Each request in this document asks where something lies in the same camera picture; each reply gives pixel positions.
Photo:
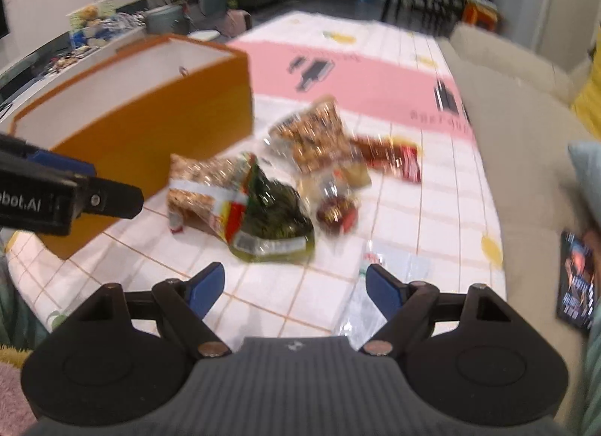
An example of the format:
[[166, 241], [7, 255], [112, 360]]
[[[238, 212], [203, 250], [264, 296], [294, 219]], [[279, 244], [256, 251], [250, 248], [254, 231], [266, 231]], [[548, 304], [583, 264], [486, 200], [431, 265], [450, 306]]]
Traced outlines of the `clear white wrapper packet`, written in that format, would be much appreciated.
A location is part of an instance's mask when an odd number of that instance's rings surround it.
[[346, 306], [336, 324], [334, 333], [344, 335], [358, 350], [406, 302], [391, 281], [378, 272], [369, 273], [372, 265], [379, 265], [398, 281], [426, 281], [430, 260], [407, 253], [382, 242], [367, 242], [359, 264], [359, 277]]

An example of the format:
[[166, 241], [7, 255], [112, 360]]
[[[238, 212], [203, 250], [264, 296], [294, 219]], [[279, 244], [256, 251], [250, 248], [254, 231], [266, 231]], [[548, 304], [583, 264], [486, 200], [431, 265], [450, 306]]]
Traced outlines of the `brown cracker snack bag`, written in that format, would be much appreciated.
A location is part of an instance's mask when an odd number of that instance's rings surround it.
[[249, 178], [257, 164], [253, 153], [198, 161], [170, 156], [167, 192], [169, 229], [176, 234], [200, 220], [226, 243], [242, 226], [249, 200]]

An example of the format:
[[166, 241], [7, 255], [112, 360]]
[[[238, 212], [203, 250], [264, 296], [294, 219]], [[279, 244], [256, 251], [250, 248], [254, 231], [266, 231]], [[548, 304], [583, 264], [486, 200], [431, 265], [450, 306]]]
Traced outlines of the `dark red date packet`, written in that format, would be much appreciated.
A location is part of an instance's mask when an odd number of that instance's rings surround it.
[[345, 235], [359, 219], [359, 207], [349, 196], [332, 196], [322, 201], [316, 212], [320, 228], [330, 235]]

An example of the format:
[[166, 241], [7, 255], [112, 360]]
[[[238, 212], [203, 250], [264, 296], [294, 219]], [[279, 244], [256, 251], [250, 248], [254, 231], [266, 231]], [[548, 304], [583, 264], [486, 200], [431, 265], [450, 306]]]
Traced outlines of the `dark green pickle packet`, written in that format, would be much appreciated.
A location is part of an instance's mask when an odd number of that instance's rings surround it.
[[315, 249], [315, 228], [293, 186], [268, 179], [252, 161], [243, 190], [248, 196], [242, 225], [228, 242], [246, 262], [297, 262]]

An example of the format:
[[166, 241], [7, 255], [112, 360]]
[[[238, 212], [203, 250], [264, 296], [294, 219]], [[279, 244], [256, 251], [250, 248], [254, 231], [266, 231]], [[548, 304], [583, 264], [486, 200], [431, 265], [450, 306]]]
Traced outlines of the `red spicy strip packet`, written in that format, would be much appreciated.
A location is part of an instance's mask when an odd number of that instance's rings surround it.
[[350, 139], [370, 169], [408, 183], [422, 181], [420, 149], [415, 143], [389, 136], [355, 136]]

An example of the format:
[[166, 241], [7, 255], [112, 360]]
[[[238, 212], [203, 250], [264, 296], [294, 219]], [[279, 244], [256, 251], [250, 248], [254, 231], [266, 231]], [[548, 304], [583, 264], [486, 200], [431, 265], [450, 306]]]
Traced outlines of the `peanut snack bag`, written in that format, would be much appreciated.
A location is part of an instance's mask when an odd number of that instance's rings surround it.
[[273, 125], [266, 144], [303, 175], [356, 158], [331, 95]]

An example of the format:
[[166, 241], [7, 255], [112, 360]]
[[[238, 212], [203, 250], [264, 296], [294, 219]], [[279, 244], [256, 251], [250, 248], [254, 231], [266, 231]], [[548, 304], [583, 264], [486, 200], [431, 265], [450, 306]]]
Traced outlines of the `patterned pink white tablecloth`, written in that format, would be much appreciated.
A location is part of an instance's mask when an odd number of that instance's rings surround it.
[[248, 335], [350, 335], [382, 324], [371, 263], [401, 281], [506, 292], [500, 225], [438, 42], [379, 22], [293, 12], [233, 40], [249, 57], [254, 127], [215, 159], [177, 150], [160, 191], [68, 258], [18, 232], [20, 301], [55, 329], [102, 284], [145, 291], [212, 262], [206, 323]]

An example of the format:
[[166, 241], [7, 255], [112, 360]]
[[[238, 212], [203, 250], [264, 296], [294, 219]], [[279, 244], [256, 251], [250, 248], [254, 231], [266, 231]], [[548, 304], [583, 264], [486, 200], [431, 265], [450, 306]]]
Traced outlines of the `orange cardboard box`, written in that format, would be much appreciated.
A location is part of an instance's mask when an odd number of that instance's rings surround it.
[[[253, 129], [249, 58], [221, 44], [152, 36], [58, 85], [17, 112], [8, 133], [91, 163], [143, 202], [168, 182], [170, 156], [206, 159]], [[84, 213], [69, 235], [34, 232], [61, 259], [120, 218]]]

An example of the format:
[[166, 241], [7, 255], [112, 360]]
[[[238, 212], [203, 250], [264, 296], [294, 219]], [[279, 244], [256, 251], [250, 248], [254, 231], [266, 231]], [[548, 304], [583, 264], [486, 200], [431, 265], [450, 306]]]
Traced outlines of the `grey plant pot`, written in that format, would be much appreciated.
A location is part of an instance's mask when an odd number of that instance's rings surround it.
[[181, 5], [164, 5], [143, 13], [146, 30], [149, 34], [179, 34], [189, 32], [189, 21]]

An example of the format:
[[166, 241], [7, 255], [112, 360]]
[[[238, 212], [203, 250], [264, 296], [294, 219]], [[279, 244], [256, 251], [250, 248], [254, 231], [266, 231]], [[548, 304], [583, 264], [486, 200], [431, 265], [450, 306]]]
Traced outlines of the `white round stool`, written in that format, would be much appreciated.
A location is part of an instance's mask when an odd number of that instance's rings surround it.
[[221, 36], [221, 33], [215, 29], [205, 29], [190, 32], [187, 36], [195, 40], [207, 42], [218, 39]]

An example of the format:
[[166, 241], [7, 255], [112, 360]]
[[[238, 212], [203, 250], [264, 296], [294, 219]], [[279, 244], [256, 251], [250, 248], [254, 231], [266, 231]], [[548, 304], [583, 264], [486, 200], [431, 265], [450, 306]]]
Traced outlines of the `pink small heater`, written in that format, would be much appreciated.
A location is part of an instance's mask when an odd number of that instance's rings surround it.
[[243, 10], [228, 10], [221, 22], [220, 32], [222, 35], [235, 38], [253, 28], [251, 14]]

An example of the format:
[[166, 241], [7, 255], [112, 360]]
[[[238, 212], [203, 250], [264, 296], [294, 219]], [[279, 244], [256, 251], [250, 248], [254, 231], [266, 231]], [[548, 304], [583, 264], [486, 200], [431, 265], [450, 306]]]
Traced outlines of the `light blue cushion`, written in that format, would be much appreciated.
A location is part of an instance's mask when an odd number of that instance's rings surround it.
[[579, 141], [568, 144], [568, 154], [575, 169], [583, 197], [597, 225], [601, 222], [601, 145]]

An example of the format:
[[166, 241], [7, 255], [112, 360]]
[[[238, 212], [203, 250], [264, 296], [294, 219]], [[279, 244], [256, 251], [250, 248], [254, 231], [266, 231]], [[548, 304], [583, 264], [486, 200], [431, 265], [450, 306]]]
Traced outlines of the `beige sofa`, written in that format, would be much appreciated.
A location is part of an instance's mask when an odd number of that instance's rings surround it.
[[464, 23], [439, 41], [482, 157], [500, 219], [509, 304], [561, 354], [585, 337], [556, 316], [560, 235], [593, 224], [568, 155], [591, 135], [571, 112], [571, 74], [519, 44]]

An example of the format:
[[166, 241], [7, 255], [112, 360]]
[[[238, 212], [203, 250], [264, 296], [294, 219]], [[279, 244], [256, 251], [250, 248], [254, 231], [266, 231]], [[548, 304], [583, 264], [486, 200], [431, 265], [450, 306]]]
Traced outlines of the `yellow cushion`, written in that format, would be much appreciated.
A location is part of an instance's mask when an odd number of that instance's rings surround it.
[[572, 112], [596, 139], [601, 138], [601, 56], [600, 37], [597, 37], [592, 67], [585, 85], [574, 103]]

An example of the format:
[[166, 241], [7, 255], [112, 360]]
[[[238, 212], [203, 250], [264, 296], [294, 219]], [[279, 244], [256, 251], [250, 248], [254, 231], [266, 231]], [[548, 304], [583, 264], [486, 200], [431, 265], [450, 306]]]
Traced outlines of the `orange stool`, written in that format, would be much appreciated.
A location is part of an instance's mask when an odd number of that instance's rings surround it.
[[465, 24], [497, 31], [500, 15], [496, 6], [487, 0], [465, 0], [461, 21]]

